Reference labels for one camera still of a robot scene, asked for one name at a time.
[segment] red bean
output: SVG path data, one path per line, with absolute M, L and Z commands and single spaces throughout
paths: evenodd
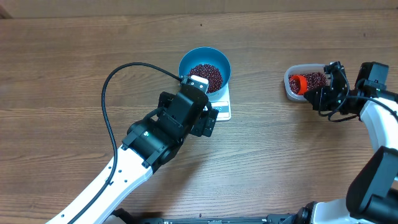
M 220 70 L 213 65 L 197 65 L 189 71 L 188 76 L 190 77 L 191 75 L 197 75 L 209 80 L 207 93 L 214 93 L 219 90 L 223 84 L 223 77 L 221 76 Z
M 307 90 L 313 90 L 326 85 L 326 76 L 320 72 L 312 72 L 300 74 L 307 80 Z M 300 91 L 300 84 L 298 80 L 291 80 L 293 75 L 289 75 L 289 85 L 292 92 L 297 94 Z

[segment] container of beans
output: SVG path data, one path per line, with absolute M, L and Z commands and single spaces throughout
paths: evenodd
M 287 98 L 292 101 L 307 101 L 304 96 L 301 95 L 302 86 L 300 86 L 300 79 L 297 77 L 305 79 L 307 90 L 313 90 L 328 85 L 328 76 L 325 75 L 323 71 L 324 66 L 324 64 L 303 64 L 290 67 L 286 71 L 284 77 Z
M 219 100 L 227 89 L 231 78 L 228 58 L 212 47 L 199 47 L 189 51 L 181 59 L 178 68 L 180 77 L 197 75 L 209 81 L 207 97 L 211 102 Z

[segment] clear plastic container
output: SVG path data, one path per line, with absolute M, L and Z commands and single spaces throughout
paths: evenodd
M 311 73 L 311 72 L 320 72 L 321 74 L 326 76 L 325 72 L 323 71 L 324 66 L 325 66 L 324 64 L 303 64 L 303 65 L 291 66 L 286 71 L 284 78 L 287 98 L 292 101 L 306 102 L 307 100 L 304 98 L 304 96 L 297 95 L 294 92 L 292 92 L 292 90 L 290 89 L 289 76 L 296 74 Z

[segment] wooden table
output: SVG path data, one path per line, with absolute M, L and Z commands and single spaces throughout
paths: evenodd
M 296 212 L 345 197 L 370 159 L 363 123 L 330 123 L 286 98 L 284 72 L 342 61 L 354 83 L 362 62 L 390 65 L 398 92 L 398 11 L 119 16 L 0 21 L 0 223 L 43 223 L 112 157 L 100 93 L 127 62 L 177 73 L 199 46 L 229 58 L 233 118 L 211 138 L 189 136 L 177 157 L 121 204 L 167 218 Z M 109 84 L 117 142 L 177 82 L 127 68 Z

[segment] wall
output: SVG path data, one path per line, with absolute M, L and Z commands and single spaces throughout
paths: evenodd
M 398 0 L 0 0 L 6 18 L 395 9 Z

